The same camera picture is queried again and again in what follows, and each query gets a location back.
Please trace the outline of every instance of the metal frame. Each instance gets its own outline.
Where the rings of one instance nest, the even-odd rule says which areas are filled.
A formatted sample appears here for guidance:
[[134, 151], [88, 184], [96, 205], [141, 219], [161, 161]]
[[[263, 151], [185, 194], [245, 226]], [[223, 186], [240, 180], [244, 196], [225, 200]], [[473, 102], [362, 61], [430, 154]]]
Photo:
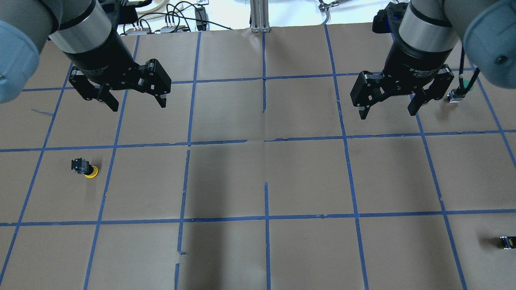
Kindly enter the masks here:
[[250, 0], [251, 31], [253, 33], [270, 32], [269, 0]]

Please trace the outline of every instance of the blue tape line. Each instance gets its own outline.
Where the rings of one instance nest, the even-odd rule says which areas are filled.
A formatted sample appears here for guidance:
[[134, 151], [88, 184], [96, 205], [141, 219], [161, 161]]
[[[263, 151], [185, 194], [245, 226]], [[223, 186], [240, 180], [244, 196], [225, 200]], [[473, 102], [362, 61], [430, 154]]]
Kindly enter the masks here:
[[169, 146], [186, 146], [186, 142], [177, 143], [146, 143], [146, 144], [124, 144], [117, 145], [117, 148], [142, 148], [142, 147], [169, 147]]
[[195, 66], [193, 67], [193, 85], [192, 85], [192, 98], [190, 101], [190, 118], [188, 121], [188, 146], [191, 145], [192, 142], [192, 122], [194, 120], [194, 103], [195, 103], [195, 89], [197, 87], [197, 68], [199, 66], [199, 50], [201, 47], [201, 34], [202, 32], [199, 32], [199, 35], [197, 36], [197, 50], [195, 53]]
[[[513, 134], [516, 130], [504, 130], [505, 133]], [[466, 132], [435, 132], [425, 133], [426, 136], [451, 136], [451, 135], [476, 135], [476, 134], [500, 134], [500, 131], [490, 130], [483, 132], [466, 131]], [[379, 135], [347, 135], [347, 139], [357, 138], [391, 138], [391, 137], [414, 137], [421, 136], [421, 133], [403, 133], [403, 134], [379, 134]], [[274, 140], [264, 140], [264, 142], [282, 142], [282, 141], [305, 141], [305, 140], [340, 140], [343, 136], [319, 136], [319, 137], [291, 137], [276, 138]], [[218, 141], [197, 141], [191, 142], [190, 145], [210, 145], [210, 144], [227, 144], [227, 143], [245, 143], [247, 140], [218, 140]], [[177, 143], [141, 143], [141, 144], [122, 144], [122, 145], [99, 145], [99, 146], [70, 146], [70, 147], [47, 147], [43, 148], [16, 148], [16, 149], [0, 149], [0, 153], [4, 152], [29, 152], [29, 151], [60, 151], [60, 150], [90, 150], [90, 149], [112, 149], [117, 148], [141, 148], [141, 147], [168, 147], [168, 146], [186, 146], [187, 142]]]
[[426, 157], [428, 159], [428, 165], [430, 166], [430, 171], [432, 173], [433, 182], [434, 182], [434, 185], [436, 187], [436, 192], [437, 192], [437, 196], [439, 198], [439, 203], [441, 205], [441, 211], [442, 211], [442, 214], [443, 214], [443, 217], [444, 217], [444, 223], [446, 225], [446, 231], [448, 232], [448, 238], [450, 240], [451, 250], [453, 252], [453, 256], [454, 256], [454, 259], [455, 259], [455, 264], [457, 265], [457, 271], [458, 271], [458, 274], [459, 274], [460, 283], [462, 284], [462, 289], [463, 290], [467, 290], [466, 280], [465, 280], [464, 274], [462, 272], [462, 266], [460, 265], [460, 260], [459, 260], [459, 255], [457, 253], [457, 248], [455, 247], [455, 240], [453, 238], [452, 229], [450, 227], [450, 224], [449, 224], [449, 221], [448, 221], [448, 216], [446, 214], [446, 207], [444, 206], [444, 201], [442, 200], [441, 188], [439, 187], [439, 182], [437, 180], [436, 170], [435, 170], [435, 167], [433, 166], [432, 157], [430, 155], [430, 150], [428, 148], [428, 143], [426, 141], [425, 131], [423, 130], [423, 125], [421, 123], [421, 119], [419, 117], [419, 114], [416, 114], [416, 120], [417, 120], [417, 126], [419, 127], [420, 132], [421, 132], [421, 139], [423, 140], [423, 146], [425, 147]]
[[113, 152], [111, 154], [111, 161], [109, 162], [109, 169], [107, 170], [106, 184], [104, 186], [104, 194], [107, 193], [107, 190], [109, 188], [109, 181], [111, 180], [111, 173], [113, 171], [113, 165], [115, 164], [115, 156], [117, 155], [118, 137], [120, 135], [120, 127], [122, 126], [122, 118], [123, 118], [126, 100], [127, 100], [127, 90], [125, 91], [125, 94], [124, 94], [124, 99], [122, 101], [122, 108], [120, 109], [120, 116], [118, 118], [117, 133], [115, 135], [115, 144], [113, 147]]
[[73, 90], [73, 87], [65, 88], [39, 88], [39, 89], [23, 89], [23, 92], [39, 92], [39, 91], [60, 91], [60, 90]]
[[264, 142], [284, 142], [284, 141], [307, 141], [307, 140], [342, 140], [342, 136], [324, 136], [324, 137], [294, 137], [294, 138], [276, 138], [274, 140], [265, 140]]
[[489, 130], [489, 131], [425, 133], [426, 136], [478, 135], [478, 134], [500, 134], [500, 131]]
[[175, 265], [175, 271], [174, 271], [174, 290], [178, 290], [178, 284], [179, 284], [179, 263]]
[[336, 76], [350, 76], [350, 75], [359, 75], [360, 73], [336, 73]]
[[[493, 210], [460, 210], [438, 212], [391, 212], [391, 213], [360, 213], [360, 217], [410, 217], [410, 216], [435, 216], [435, 215], [481, 215], [481, 214], [513, 214], [516, 208], [502, 208]], [[102, 220], [101, 224], [142, 224], [142, 223], [180, 223], [183, 222], [226, 222], [246, 220], [289, 220], [289, 219], [325, 219], [325, 218], [354, 218], [354, 214], [328, 214], [328, 215], [275, 215], [275, 216], [243, 216], [222, 218], [170, 218], [170, 219], [137, 219], [137, 220]], [[2, 222], [0, 227], [37, 227], [42, 225], [93, 225], [96, 221], [38, 221], [38, 222]]]
[[32, 193], [32, 189], [34, 187], [34, 182], [36, 181], [36, 176], [38, 175], [39, 167], [41, 165], [41, 161], [43, 160], [44, 149], [46, 147], [46, 144], [49, 141], [50, 133], [52, 131], [52, 127], [54, 126], [54, 121], [56, 120], [57, 110], [59, 109], [59, 105], [61, 104], [63, 93], [65, 92], [64, 91], [64, 87], [66, 86], [66, 83], [68, 81], [68, 75], [70, 74], [71, 70], [72, 70], [72, 63], [70, 63], [70, 66], [68, 67], [68, 72], [66, 74], [66, 78], [65, 78], [65, 80], [63, 82], [63, 86], [61, 87], [61, 93], [59, 94], [59, 98], [57, 99], [56, 107], [54, 109], [54, 114], [52, 115], [52, 119], [51, 119], [50, 124], [49, 124], [49, 129], [46, 132], [45, 142], [43, 143], [43, 147], [41, 149], [41, 153], [39, 154], [38, 162], [36, 163], [36, 168], [34, 169], [33, 177], [30, 180], [29, 189], [27, 191], [27, 195], [25, 196], [25, 200], [23, 202], [23, 206], [22, 206], [22, 210], [20, 212], [20, 216], [18, 217], [17, 226], [14, 229], [14, 233], [12, 235], [11, 244], [9, 245], [9, 250], [7, 251], [7, 254], [6, 254], [6, 257], [5, 257], [5, 260], [4, 260], [4, 265], [2, 267], [2, 272], [0, 272], [0, 286], [2, 285], [2, 281], [4, 279], [5, 270], [7, 269], [7, 264], [9, 263], [9, 259], [11, 257], [12, 249], [14, 247], [14, 243], [16, 242], [16, 237], [18, 236], [18, 230], [20, 229], [20, 224], [22, 222], [23, 215], [25, 214], [25, 210], [27, 209], [27, 204], [29, 202], [30, 194]]
[[140, 36], [138, 35], [136, 37], [136, 44], [134, 45], [133, 60], [136, 60], [136, 53], [138, 52], [138, 47], [139, 46], [140, 46]]
[[30, 151], [42, 151], [42, 148], [0, 149], [0, 153], [2, 153], [2, 152], [30, 152]]
[[390, 138], [390, 137], [414, 137], [421, 136], [420, 133], [404, 133], [404, 134], [379, 134], [379, 135], [349, 135], [346, 139], [358, 139], [358, 138]]
[[267, 86], [265, 85], [266, 79], [263, 79], [263, 110], [262, 113], [265, 113], [265, 109], [267, 109]]
[[193, 84], [194, 82], [192, 80], [176, 80], [174, 82], [171, 82], [173, 85], [179, 85], [179, 84]]
[[465, 210], [465, 211], [446, 211], [448, 215], [481, 215], [481, 214], [512, 214], [516, 213], [516, 208], [504, 208], [499, 210]]
[[265, 267], [267, 271], [267, 290], [271, 290], [270, 278], [270, 227], [269, 227], [269, 184], [264, 185], [265, 191]]
[[264, 216], [247, 216], [247, 217], [223, 217], [223, 218], [192, 218], [185, 222], [224, 222], [224, 221], [246, 221], [246, 220], [264, 220]]
[[514, 167], [516, 167], [516, 159], [514, 158], [514, 153], [512, 152], [511, 145], [509, 144], [509, 141], [507, 140], [507, 136], [505, 136], [505, 132], [502, 129], [502, 125], [500, 124], [500, 121], [498, 119], [498, 116], [496, 115], [496, 112], [494, 111], [493, 106], [491, 105], [491, 101], [489, 100], [486, 90], [482, 85], [482, 81], [480, 80], [480, 77], [477, 79], [477, 82], [478, 82], [478, 86], [480, 87], [480, 90], [482, 91], [482, 94], [484, 95], [484, 98], [486, 99], [487, 106], [489, 107], [489, 110], [491, 111], [491, 114], [493, 115], [494, 122], [496, 123], [496, 126], [498, 127], [498, 130], [499, 130], [498, 132], [502, 135], [502, 138], [505, 143], [505, 147], [507, 148], [507, 152], [509, 153], [512, 164], [514, 165]]
[[258, 80], [261, 77], [244, 77], [244, 78], [223, 78], [223, 79], [200, 79], [197, 83], [226, 83], [226, 82], [245, 82], [248, 80]]
[[142, 223], [179, 223], [181, 219], [132, 219], [132, 220], [103, 220], [101, 224], [142, 224]]
[[266, 79], [285, 79], [285, 78], [309, 78], [309, 77], [330, 77], [333, 74], [308, 74], [308, 75], [286, 75], [286, 76], [268, 76]]
[[346, 138], [346, 136], [347, 136], [346, 129], [344, 127], [344, 121], [342, 118], [341, 98], [338, 93], [337, 75], [335, 72], [335, 60], [333, 58], [333, 50], [331, 48], [330, 34], [328, 33], [328, 27], [326, 24], [324, 25], [324, 30], [325, 30], [325, 34], [326, 34], [326, 41], [328, 42], [328, 50], [330, 52], [331, 69], [333, 72], [333, 84], [335, 86], [335, 96], [336, 96], [337, 108], [338, 108], [338, 117], [339, 117], [339, 120], [341, 123], [342, 136], [344, 136], [344, 139], [343, 139], [344, 140], [344, 153], [346, 156], [346, 166], [347, 166], [347, 170], [348, 170], [349, 186], [351, 189], [351, 199], [353, 202], [353, 213], [354, 213], [354, 217], [355, 217], [355, 226], [357, 228], [357, 240], [358, 240], [358, 248], [359, 248], [359, 254], [360, 254], [360, 263], [362, 265], [362, 276], [364, 279], [364, 288], [365, 288], [365, 290], [369, 290], [369, 282], [367, 281], [367, 270], [365, 267], [364, 247], [362, 244], [362, 233], [360, 231], [360, 216], [359, 216], [358, 206], [357, 206], [357, 197], [355, 195], [355, 190], [354, 190], [353, 173], [351, 171], [351, 162], [349, 159], [349, 150], [348, 150], [348, 141]]
[[90, 149], [113, 149], [113, 145], [100, 146], [70, 146], [70, 147], [50, 147], [45, 148], [45, 151], [63, 151], [63, 150], [90, 150]]
[[247, 140], [198, 141], [198, 142], [191, 142], [191, 145], [234, 144], [234, 143], [245, 143], [245, 142], [247, 142]]
[[[140, 36], [138, 35], [136, 37], [136, 44], [135, 44], [134, 51], [133, 51], [133, 60], [136, 59], [136, 54], [138, 52], [139, 44], [140, 44]], [[113, 169], [113, 164], [115, 163], [115, 156], [116, 156], [116, 153], [117, 153], [117, 145], [118, 145], [118, 139], [120, 137], [120, 128], [122, 127], [122, 120], [123, 120], [123, 117], [124, 117], [125, 104], [126, 104], [126, 101], [127, 101], [127, 93], [128, 93], [128, 90], [126, 90], [125, 93], [124, 93], [124, 99], [122, 101], [122, 106], [120, 108], [120, 115], [118, 117], [117, 132], [115, 134], [115, 140], [114, 140], [114, 144], [113, 144], [113, 152], [111, 154], [111, 161], [109, 163], [109, 169], [108, 169], [107, 176], [106, 176], [106, 184], [104, 186], [104, 194], [102, 195], [102, 202], [101, 202], [101, 205], [100, 205], [99, 216], [97, 218], [97, 223], [96, 223], [96, 227], [95, 227], [95, 234], [93, 236], [93, 242], [91, 244], [90, 258], [89, 258], [89, 261], [88, 261], [88, 268], [86, 269], [86, 276], [84, 278], [83, 290], [88, 289], [88, 283], [89, 283], [90, 272], [91, 272], [91, 265], [93, 263], [93, 257], [95, 255], [96, 241], [97, 241], [97, 238], [99, 236], [99, 229], [100, 229], [100, 225], [101, 225], [101, 221], [102, 221], [102, 213], [104, 211], [104, 204], [105, 204], [105, 201], [106, 201], [106, 193], [107, 193], [107, 190], [109, 188], [109, 181], [111, 179], [111, 172], [112, 172], [112, 169]]]
[[88, 259], [88, 267], [86, 268], [86, 276], [84, 278], [83, 290], [88, 289], [88, 283], [90, 281], [91, 265], [93, 264], [93, 256], [95, 255], [96, 241], [99, 237], [99, 229], [102, 221], [102, 213], [104, 211], [104, 204], [106, 202], [106, 196], [102, 196], [102, 203], [100, 204], [99, 216], [96, 221], [95, 233], [93, 235], [93, 242], [91, 243], [90, 257]]
[[35, 222], [21, 222], [22, 227], [42, 226], [42, 225], [92, 225], [96, 224], [96, 221], [35, 221]]
[[[264, 60], [265, 60], [265, 45], [263, 45], [264, 50]], [[464, 71], [473, 71], [473, 69], [464, 68]], [[336, 76], [351, 76], [351, 75], [359, 75], [360, 73], [336, 73]], [[222, 78], [222, 79], [204, 79], [198, 80], [198, 83], [219, 83], [219, 82], [245, 82], [247, 80], [257, 80], [257, 79], [284, 79], [284, 78], [309, 78], [309, 77], [326, 77], [333, 76], [333, 74], [311, 74], [311, 75], [290, 75], [290, 76], [270, 76], [267, 77], [265, 74], [263, 77], [244, 77], [244, 78]], [[176, 80], [172, 81], [172, 84], [193, 84], [193, 80]], [[37, 89], [23, 89], [24, 92], [33, 92], [33, 91], [57, 91], [62, 88], [37, 88]], [[65, 90], [73, 90], [73, 87], [65, 87]]]
[[262, 113], [267, 109], [267, 72], [265, 65], [265, 32], [262, 32], [262, 79], [263, 79], [263, 110]]
[[411, 217], [411, 216], [438, 216], [443, 212], [404, 212], [404, 213], [368, 213], [360, 217]]
[[183, 244], [183, 225], [185, 221], [185, 208], [186, 208], [186, 190], [188, 188], [188, 172], [190, 164], [190, 150], [186, 151], [186, 162], [185, 162], [185, 177], [183, 179], [183, 196], [181, 197], [181, 215], [179, 222], [179, 233], [178, 233], [178, 251], [181, 251]]

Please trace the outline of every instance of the electrical connector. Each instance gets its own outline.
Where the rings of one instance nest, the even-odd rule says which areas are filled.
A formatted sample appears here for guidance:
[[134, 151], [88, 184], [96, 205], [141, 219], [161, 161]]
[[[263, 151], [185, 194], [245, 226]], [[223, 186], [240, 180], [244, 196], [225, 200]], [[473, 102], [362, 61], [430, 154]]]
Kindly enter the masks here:
[[161, 28], [159, 30], [159, 32], [161, 34], [164, 34], [164, 33], [172, 33], [172, 32], [175, 32], [175, 33], [178, 33], [178, 32], [185, 32], [185, 31], [188, 31], [188, 27], [186, 27], [185, 25], [179, 25], [179, 26], [165, 26], [163, 28]]
[[151, 34], [151, 31], [149, 28], [142, 28], [142, 29], [133, 29], [130, 28], [126, 31], [127, 35], [143, 35], [143, 34]]

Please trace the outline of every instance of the wire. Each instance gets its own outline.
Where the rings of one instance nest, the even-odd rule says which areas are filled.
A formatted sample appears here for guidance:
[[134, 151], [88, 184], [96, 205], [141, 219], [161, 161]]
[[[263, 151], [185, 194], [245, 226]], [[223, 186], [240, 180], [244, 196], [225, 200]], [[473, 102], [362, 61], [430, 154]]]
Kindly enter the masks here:
[[464, 89], [464, 46], [462, 46], [462, 50], [460, 52], [460, 64], [459, 64], [459, 89]]
[[192, 4], [192, 3], [188, 2], [188, 1], [179, 1], [179, 2], [177, 2], [175, 5], [177, 6], [177, 5], [181, 4], [181, 3], [186, 3], [186, 4], [188, 4], [188, 6], [186, 6], [186, 8], [188, 8], [188, 7], [190, 7], [190, 6], [195, 6], [195, 5], [203, 6], [202, 4], [199, 4], [199, 3]]
[[[149, 13], [145, 13], [145, 14], [143, 14], [142, 16], [140, 16], [140, 17], [138, 18], [138, 21], [140, 21], [140, 19], [142, 19], [143, 17], [145, 17], [145, 16], [147, 16], [147, 15], [153, 15], [153, 14], [169, 15], [169, 13], [162, 13], [162, 12], [149, 12]], [[218, 23], [212, 22], [212, 21], [208, 21], [208, 20], [202, 20], [202, 19], [196, 19], [196, 18], [183, 17], [183, 16], [179, 16], [179, 15], [177, 15], [177, 13], [176, 13], [176, 17], [183, 18], [183, 19], [189, 19], [189, 20], [195, 20], [195, 21], [199, 21], [199, 22], [203, 22], [203, 23], [211, 23], [211, 24], [214, 24], [214, 25], [220, 26], [220, 27], [225, 28], [225, 29], [233, 30], [231, 27], [227, 27], [227, 26], [224, 26], [224, 25], [221, 25], [221, 24], [218, 24]]]
[[[167, 14], [169, 14], [169, 13], [170, 13], [170, 10], [168, 10], [168, 6], [169, 6], [169, 5], [170, 5], [170, 6], [172, 6], [172, 7], [174, 8], [173, 12], [175, 11], [175, 6], [174, 6], [174, 5], [172, 5], [172, 4], [167, 4], [167, 6], [166, 6], [166, 8], [167, 8]], [[165, 23], [167, 23], [167, 18], [168, 18], [168, 22], [170, 23], [170, 26], [172, 26], [172, 24], [175, 24], [175, 22], [174, 22], [174, 14], [172, 15], [172, 22], [170, 21], [170, 16], [169, 16], [169, 15], [167, 15], [167, 16], [165, 16]]]
[[142, 21], [145, 21], [145, 23], [147, 23], [147, 26], [149, 27], [149, 33], [152, 33], [151, 25], [145, 19], [140, 20], [140, 26], [141, 26], [142, 30], [143, 30], [143, 25], [141, 24]]
[[473, 73], [473, 76], [471, 77], [470, 83], [464, 89], [464, 91], [465, 91], [464, 93], [469, 92], [471, 90], [471, 88], [473, 88], [473, 85], [475, 84], [479, 74], [480, 74], [480, 69], [476, 68], [475, 72]]
[[[177, 10], [179, 13], [181, 13], [181, 16], [183, 16], [183, 17], [184, 17], [184, 14], [183, 14], [183, 10], [184, 10], [184, 9], [179, 10], [179, 9], [178, 9], [178, 7], [177, 7], [177, 6], [178, 6], [178, 4], [179, 4], [179, 3], [177, 3], [175, 6], [174, 6], [174, 5], [172, 5], [172, 4], [167, 4], [167, 13], [169, 13], [169, 11], [168, 11], [168, 6], [170, 5], [170, 6], [172, 6], [172, 7], [174, 8], [174, 10], [172, 11], [173, 13], [175, 13], [175, 11]], [[177, 27], [179, 27], [179, 23], [180, 23], [180, 21], [181, 21], [181, 18], [179, 18], [179, 15], [178, 15], [177, 13], [175, 13], [175, 15], [178, 17], [178, 26], [177, 26]], [[192, 30], [190, 29], [190, 25], [188, 24], [188, 21], [186, 21], [186, 19], [185, 19], [185, 22], [186, 22], [186, 27], [188, 27], [188, 30], [189, 30], [189, 31], [192, 31]]]

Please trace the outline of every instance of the silver cylindrical joint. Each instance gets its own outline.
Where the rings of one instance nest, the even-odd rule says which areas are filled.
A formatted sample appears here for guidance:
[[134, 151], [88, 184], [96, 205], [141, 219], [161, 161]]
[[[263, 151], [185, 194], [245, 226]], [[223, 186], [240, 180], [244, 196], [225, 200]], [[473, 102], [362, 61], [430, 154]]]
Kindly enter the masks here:
[[405, 43], [420, 51], [449, 51], [455, 47], [459, 38], [451, 25], [443, 25], [441, 22], [425, 17], [423, 11], [417, 11], [410, 4], [399, 27], [399, 35]]
[[95, 1], [94, 9], [85, 19], [72, 27], [56, 31], [50, 35], [50, 39], [62, 51], [77, 54], [100, 46], [110, 32], [111, 23], [101, 5]]

